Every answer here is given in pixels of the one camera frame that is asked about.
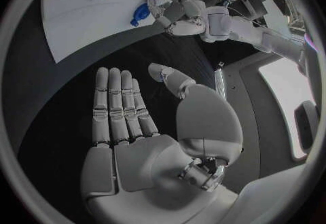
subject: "blue object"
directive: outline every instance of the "blue object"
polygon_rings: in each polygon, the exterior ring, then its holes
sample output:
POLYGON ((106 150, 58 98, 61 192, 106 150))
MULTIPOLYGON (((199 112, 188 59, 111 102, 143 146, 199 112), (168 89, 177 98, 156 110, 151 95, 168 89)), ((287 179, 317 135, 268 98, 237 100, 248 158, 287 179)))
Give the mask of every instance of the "blue object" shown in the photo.
POLYGON ((139 25, 138 21, 145 19, 149 16, 149 9, 147 3, 140 5, 134 12, 134 19, 131 20, 130 24, 134 27, 139 25))

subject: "white robot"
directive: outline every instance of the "white robot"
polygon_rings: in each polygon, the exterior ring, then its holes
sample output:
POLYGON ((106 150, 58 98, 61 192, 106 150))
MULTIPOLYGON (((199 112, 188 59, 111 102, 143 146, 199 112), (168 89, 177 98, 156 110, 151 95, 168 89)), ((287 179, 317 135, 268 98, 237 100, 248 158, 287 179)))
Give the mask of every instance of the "white robot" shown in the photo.
MULTIPOLYGON (((248 42, 295 61, 305 72, 302 47, 276 32, 231 17, 225 7, 172 1, 184 7, 187 20, 172 23, 164 16, 165 0, 148 0, 151 13, 168 33, 200 34, 207 42, 248 42)), ((86 206, 101 223, 205 223, 201 216, 207 210, 218 222, 234 196, 221 182, 242 151, 238 117, 217 92, 182 72, 159 64, 150 64, 148 72, 182 99, 176 114, 178 141, 159 133, 129 71, 101 67, 96 75, 93 147, 81 174, 86 206)))

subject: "robot finger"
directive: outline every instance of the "robot finger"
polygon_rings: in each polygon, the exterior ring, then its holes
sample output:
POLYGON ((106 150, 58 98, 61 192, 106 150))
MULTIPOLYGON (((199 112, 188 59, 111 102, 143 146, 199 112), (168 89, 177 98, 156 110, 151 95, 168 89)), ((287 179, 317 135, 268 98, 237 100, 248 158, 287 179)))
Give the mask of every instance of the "robot finger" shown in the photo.
POLYGON ((109 72, 109 106, 113 143, 129 143, 129 134, 122 104, 121 74, 118 68, 112 68, 109 72))
POLYGON ((126 118, 130 138, 142 137, 143 134, 137 118, 133 95, 133 79, 131 73, 127 70, 121 72, 121 92, 124 117, 126 118))
POLYGON ((109 142, 110 140, 106 95, 108 74, 108 69, 104 67, 99 68, 96 73, 92 124, 92 139, 94 144, 109 142))
POLYGON ((139 84, 136 79, 133 79, 133 95, 139 124, 144 136, 151 137, 160 135, 152 117, 146 109, 145 103, 140 94, 139 84))

